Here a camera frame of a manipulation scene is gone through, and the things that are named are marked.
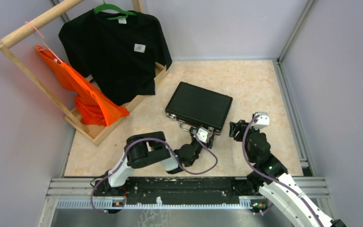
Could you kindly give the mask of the black aluminium poker case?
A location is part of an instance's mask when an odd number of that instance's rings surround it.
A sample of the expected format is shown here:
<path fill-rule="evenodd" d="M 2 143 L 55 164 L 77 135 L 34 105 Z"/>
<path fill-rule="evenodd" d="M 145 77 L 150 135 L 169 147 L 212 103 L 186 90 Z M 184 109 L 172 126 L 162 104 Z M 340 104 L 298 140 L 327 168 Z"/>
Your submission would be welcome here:
<path fill-rule="evenodd" d="M 191 126 L 212 128 L 219 135 L 232 102 L 230 96 L 180 82 L 165 108 L 165 114 Z"/>

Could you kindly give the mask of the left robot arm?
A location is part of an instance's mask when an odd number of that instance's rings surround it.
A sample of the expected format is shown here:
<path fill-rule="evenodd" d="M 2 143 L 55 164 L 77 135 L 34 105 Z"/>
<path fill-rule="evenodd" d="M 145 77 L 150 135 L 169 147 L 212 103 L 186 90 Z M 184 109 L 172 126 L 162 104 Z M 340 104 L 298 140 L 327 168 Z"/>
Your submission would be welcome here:
<path fill-rule="evenodd" d="M 101 183 L 101 189 L 96 189 L 95 195 L 116 194 L 121 190 L 131 174 L 140 168 L 160 163 L 168 174 L 186 172 L 190 175 L 201 175 L 209 172 L 218 163 L 217 156 L 210 150 L 213 147 L 215 133 L 199 127 L 190 129 L 191 143 L 173 150 L 166 142 L 163 131 L 155 131 L 134 135 L 126 140 L 124 155 L 112 170 L 109 170 Z M 186 168 L 194 164 L 202 150 L 206 150 L 215 159 L 215 163 L 202 172 L 191 172 Z"/>

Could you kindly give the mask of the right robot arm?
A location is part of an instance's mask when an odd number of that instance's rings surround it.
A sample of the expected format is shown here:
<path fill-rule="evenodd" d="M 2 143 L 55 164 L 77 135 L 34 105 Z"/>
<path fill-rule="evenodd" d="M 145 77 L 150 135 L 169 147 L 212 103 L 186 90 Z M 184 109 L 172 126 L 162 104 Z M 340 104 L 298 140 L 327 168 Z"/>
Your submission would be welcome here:
<path fill-rule="evenodd" d="M 252 172 L 248 186 L 278 208 L 295 227 L 344 227 L 340 219 L 324 213 L 298 186 L 282 162 L 271 153 L 271 145 L 260 130 L 269 126 L 268 116 L 256 113 L 246 122 L 229 123 L 229 136 L 242 143 L 242 152 Z"/>

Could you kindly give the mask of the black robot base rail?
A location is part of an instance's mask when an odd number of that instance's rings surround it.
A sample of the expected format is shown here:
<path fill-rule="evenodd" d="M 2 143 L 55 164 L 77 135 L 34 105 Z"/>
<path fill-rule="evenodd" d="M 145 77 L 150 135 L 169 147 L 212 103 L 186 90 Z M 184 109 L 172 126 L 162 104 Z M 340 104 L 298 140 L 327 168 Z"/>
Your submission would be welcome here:
<path fill-rule="evenodd" d="M 108 180 L 96 183 L 93 196 L 125 197 L 128 205 L 238 204 L 241 197 L 258 197 L 246 177 L 129 177 L 124 185 L 111 187 Z"/>

